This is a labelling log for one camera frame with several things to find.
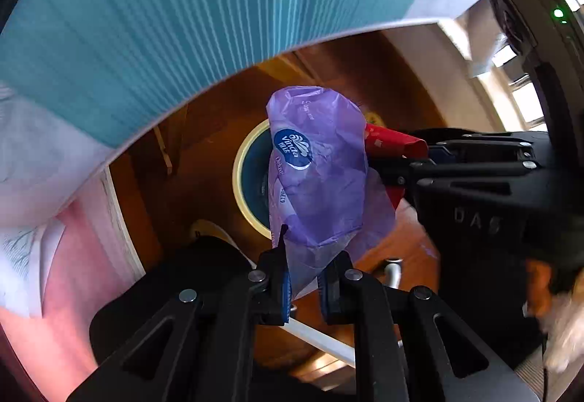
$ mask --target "black device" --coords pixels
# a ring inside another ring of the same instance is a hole
[[[326,322],[354,324],[359,400],[538,400],[430,288],[385,287],[354,269],[346,252],[326,267],[319,287]],[[221,295],[185,289],[174,296],[67,400],[243,402],[255,325],[287,322],[289,291],[281,240]]]
[[[490,0],[523,59],[549,133],[424,131],[435,160],[376,160],[405,182],[439,247],[468,240],[554,267],[584,266],[584,33],[564,0]]]

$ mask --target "metal screw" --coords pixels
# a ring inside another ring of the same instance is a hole
[[[432,178],[422,178],[418,180],[418,186],[430,186],[434,180]]]
[[[263,282],[266,278],[266,274],[263,273],[261,270],[252,270],[247,274],[247,279],[250,282]]]
[[[348,269],[345,270],[345,278],[347,280],[356,282],[357,280],[361,280],[363,278],[363,273],[357,269]]]
[[[197,292],[192,288],[187,288],[179,293],[179,300],[183,303],[194,302],[197,299]]]
[[[402,262],[404,259],[399,258],[389,258],[384,259],[387,263],[385,268],[383,269],[383,273],[385,275],[385,281],[383,285],[386,287],[391,288],[399,288],[399,282],[401,281],[401,273],[402,273]]]
[[[414,296],[420,300],[429,300],[432,296],[432,291],[424,285],[419,285],[414,288]]]

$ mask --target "white pole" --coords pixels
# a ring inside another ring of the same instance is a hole
[[[293,318],[290,318],[290,322],[284,324],[283,329],[315,348],[340,359],[352,368],[355,367],[355,350],[348,344],[335,340],[335,338],[331,338]]]

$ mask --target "vinda logo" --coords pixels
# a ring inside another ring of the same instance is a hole
[[[312,162],[310,141],[300,132],[283,129],[274,135],[274,145],[284,155],[284,160],[292,168],[306,169]]]

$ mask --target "white wall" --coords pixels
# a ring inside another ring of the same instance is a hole
[[[503,127],[477,79],[437,24],[383,31],[418,76],[449,127],[481,132]]]

